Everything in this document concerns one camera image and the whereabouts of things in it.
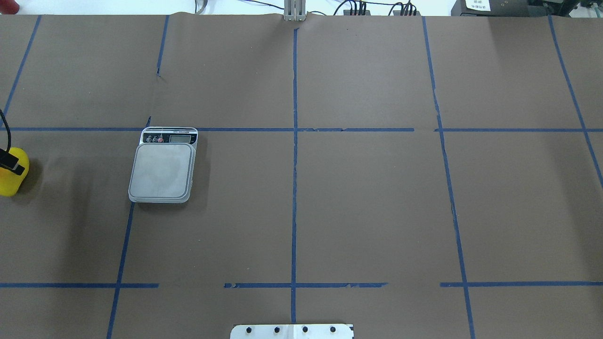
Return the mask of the yellow mango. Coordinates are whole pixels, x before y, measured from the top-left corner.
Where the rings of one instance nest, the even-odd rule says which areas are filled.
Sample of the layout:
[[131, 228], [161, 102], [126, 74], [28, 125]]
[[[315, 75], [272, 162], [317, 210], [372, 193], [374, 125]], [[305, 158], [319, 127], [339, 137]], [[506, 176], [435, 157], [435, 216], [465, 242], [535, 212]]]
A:
[[24, 178], [26, 178], [26, 176], [28, 175], [30, 169], [30, 160], [26, 153], [25, 158], [21, 158], [19, 163], [25, 167], [24, 173], [21, 176], [15, 175], [12, 172], [7, 171], [6, 169], [1, 168], [0, 170], [0, 194], [4, 197], [14, 196], [19, 190], [19, 187], [21, 187]]

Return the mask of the aluminium frame post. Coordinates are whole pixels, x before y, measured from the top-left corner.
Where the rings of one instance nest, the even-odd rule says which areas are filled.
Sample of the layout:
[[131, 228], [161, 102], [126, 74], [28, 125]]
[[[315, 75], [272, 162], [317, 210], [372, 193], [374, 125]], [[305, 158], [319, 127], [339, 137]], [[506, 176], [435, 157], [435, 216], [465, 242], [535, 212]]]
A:
[[307, 18], [306, 0], [285, 0], [284, 20], [305, 21]]

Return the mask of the far orange adapter board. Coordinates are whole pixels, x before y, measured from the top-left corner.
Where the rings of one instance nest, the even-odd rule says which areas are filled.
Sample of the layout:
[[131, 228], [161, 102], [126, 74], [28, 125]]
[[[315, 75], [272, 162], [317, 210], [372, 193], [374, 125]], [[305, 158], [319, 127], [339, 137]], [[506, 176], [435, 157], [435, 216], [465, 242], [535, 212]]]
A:
[[341, 12], [344, 16], [368, 16], [368, 2], [361, 0], [345, 0], [341, 2], [336, 10], [336, 13]]

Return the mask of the digital kitchen scale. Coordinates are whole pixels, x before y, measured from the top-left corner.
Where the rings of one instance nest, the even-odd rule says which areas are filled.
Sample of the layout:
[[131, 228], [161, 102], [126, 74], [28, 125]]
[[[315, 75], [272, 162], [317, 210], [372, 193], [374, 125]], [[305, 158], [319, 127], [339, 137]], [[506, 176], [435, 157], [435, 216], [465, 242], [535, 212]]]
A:
[[198, 130], [150, 126], [142, 129], [128, 197], [130, 202], [187, 202], [193, 183]]

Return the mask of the black computer box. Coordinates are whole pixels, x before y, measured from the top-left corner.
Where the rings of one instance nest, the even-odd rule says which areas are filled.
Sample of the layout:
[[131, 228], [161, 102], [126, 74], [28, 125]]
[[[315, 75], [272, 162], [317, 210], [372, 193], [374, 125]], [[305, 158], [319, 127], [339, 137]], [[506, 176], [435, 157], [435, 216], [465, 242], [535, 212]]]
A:
[[451, 16], [541, 17], [549, 10], [536, 0], [457, 0]]

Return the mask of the red bottle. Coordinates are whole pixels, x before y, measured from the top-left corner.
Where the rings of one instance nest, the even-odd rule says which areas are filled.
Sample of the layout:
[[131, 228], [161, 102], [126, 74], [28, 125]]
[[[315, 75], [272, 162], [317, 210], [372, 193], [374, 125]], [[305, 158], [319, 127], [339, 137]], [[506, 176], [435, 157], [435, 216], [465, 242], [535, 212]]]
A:
[[21, 6], [16, 0], [0, 0], [0, 13], [2, 15], [15, 15]]

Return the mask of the white pedestal column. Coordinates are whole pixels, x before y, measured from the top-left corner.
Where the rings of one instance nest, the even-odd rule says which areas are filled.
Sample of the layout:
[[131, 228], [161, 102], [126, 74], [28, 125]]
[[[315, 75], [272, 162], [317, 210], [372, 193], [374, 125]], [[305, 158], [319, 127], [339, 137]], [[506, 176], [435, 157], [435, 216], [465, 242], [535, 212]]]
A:
[[352, 324], [240, 324], [233, 327], [231, 339], [353, 339]]

